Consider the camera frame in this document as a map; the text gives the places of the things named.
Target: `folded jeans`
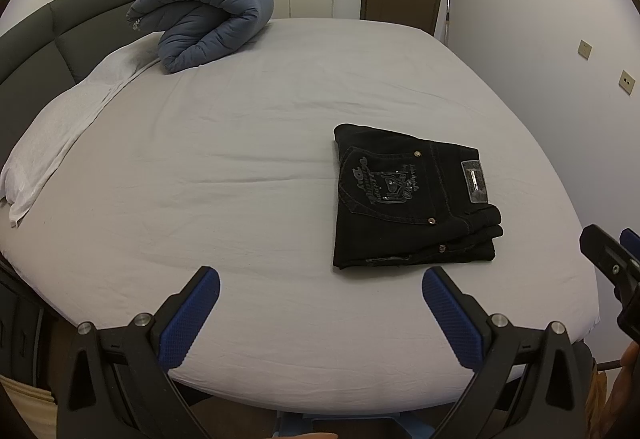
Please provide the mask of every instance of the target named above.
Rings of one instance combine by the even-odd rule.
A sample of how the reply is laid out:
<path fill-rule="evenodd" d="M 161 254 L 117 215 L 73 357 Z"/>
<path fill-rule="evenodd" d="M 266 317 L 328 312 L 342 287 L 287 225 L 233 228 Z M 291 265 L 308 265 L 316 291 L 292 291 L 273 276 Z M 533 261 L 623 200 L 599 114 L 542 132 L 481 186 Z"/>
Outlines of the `folded jeans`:
<path fill-rule="evenodd" d="M 352 124 L 334 133 L 336 267 L 493 260 L 501 216 L 478 150 Z"/>

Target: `human hand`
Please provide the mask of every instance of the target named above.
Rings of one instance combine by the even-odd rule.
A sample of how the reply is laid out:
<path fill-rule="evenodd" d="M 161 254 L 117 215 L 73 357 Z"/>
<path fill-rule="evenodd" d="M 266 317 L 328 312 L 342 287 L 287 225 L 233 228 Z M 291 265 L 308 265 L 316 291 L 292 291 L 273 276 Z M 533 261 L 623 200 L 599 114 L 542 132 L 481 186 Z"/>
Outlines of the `human hand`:
<path fill-rule="evenodd" d="M 602 411 L 600 422 L 591 432 L 590 439 L 602 439 L 611 429 L 616 419 L 628 405 L 633 391 L 632 374 L 636 361 L 638 361 L 638 353 L 640 346 L 637 343 L 631 343 L 620 359 L 622 370 L 616 378 L 609 400 Z"/>

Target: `wall socket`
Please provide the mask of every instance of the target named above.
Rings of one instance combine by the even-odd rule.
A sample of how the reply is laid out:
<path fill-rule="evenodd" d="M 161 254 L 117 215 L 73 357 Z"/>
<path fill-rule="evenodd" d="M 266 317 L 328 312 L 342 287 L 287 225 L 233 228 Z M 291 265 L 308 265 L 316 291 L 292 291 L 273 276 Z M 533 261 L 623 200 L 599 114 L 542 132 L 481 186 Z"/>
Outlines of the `wall socket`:
<path fill-rule="evenodd" d="M 622 77 L 620 78 L 620 86 L 624 88 L 627 94 L 631 95 L 634 91 L 634 86 L 636 85 L 636 80 L 634 80 L 631 75 L 629 75 L 626 70 L 622 71 Z"/>
<path fill-rule="evenodd" d="M 593 47 L 591 47 L 587 42 L 582 40 L 580 42 L 580 47 L 578 47 L 578 54 L 580 54 L 580 56 L 582 56 L 585 60 L 588 60 L 589 56 L 591 56 L 592 49 Z"/>

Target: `upholstered headboard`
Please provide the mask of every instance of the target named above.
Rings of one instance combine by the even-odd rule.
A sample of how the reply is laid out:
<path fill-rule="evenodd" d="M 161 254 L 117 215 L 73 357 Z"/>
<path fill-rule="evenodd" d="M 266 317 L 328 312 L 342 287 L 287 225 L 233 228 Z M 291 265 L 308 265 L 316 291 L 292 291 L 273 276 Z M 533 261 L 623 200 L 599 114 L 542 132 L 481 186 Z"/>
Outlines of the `upholstered headboard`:
<path fill-rule="evenodd" d="M 0 168 L 43 107 L 140 38 L 134 0 L 54 0 L 0 37 Z"/>

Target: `rolled comforter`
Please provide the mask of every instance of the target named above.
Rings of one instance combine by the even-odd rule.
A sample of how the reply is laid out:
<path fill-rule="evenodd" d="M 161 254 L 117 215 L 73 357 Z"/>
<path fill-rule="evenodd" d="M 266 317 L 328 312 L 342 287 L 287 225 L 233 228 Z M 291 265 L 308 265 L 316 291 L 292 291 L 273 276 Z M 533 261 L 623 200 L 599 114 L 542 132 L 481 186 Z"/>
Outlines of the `rolled comforter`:
<path fill-rule="evenodd" d="M 134 29 L 164 31 L 160 61 L 178 72 L 234 53 L 272 14 L 273 0 L 136 0 L 127 21 Z"/>

